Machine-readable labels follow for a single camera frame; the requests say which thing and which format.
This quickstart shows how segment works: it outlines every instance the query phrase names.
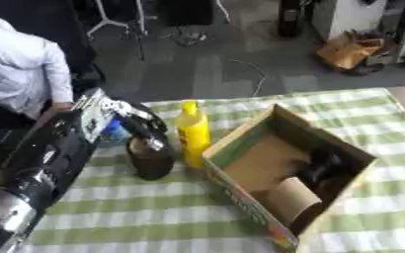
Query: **white shirt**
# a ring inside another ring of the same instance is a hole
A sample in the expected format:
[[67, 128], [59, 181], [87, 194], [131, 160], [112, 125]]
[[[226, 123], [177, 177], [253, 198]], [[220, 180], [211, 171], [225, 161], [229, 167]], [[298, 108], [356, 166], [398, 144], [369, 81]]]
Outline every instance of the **white shirt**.
[[0, 104], [36, 119], [48, 99], [73, 101], [64, 53], [58, 44], [19, 33], [0, 19]]

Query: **tape roll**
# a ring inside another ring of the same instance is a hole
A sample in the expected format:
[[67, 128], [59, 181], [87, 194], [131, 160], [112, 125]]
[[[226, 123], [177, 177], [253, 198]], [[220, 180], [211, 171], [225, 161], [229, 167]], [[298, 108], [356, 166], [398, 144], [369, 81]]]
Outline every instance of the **tape roll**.
[[136, 175], [144, 180], [158, 180], [170, 173], [175, 163], [173, 148], [167, 137], [159, 138], [166, 145], [159, 151], [149, 148], [139, 138], [132, 137], [127, 141], [126, 150], [136, 169]]

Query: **bottle cap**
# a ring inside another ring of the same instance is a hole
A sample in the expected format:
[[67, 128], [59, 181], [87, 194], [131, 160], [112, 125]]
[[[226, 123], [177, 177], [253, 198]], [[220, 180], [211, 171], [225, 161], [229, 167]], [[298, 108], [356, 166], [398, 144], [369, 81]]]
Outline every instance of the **bottle cap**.
[[183, 103], [182, 109], [187, 115], [195, 115], [197, 113], [197, 102], [195, 100], [186, 101]]

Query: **blue object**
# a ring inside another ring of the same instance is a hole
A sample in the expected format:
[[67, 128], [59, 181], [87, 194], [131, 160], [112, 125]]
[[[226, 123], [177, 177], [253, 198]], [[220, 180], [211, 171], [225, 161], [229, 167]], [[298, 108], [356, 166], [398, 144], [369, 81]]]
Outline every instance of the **blue object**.
[[109, 134], [114, 132], [118, 127], [121, 126], [121, 123], [119, 120], [113, 119], [109, 125], [104, 129], [103, 134]]
[[121, 126], [120, 121], [112, 120], [104, 129], [103, 136], [109, 142], [123, 142], [128, 137], [128, 132]]

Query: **paper towel roll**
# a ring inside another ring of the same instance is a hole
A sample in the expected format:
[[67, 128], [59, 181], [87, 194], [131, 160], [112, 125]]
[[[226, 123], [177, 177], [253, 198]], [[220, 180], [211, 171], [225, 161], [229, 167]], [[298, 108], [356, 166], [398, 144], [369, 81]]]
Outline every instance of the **paper towel roll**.
[[284, 225], [299, 230], [318, 215], [321, 203], [299, 179], [291, 177], [268, 191], [265, 206]]

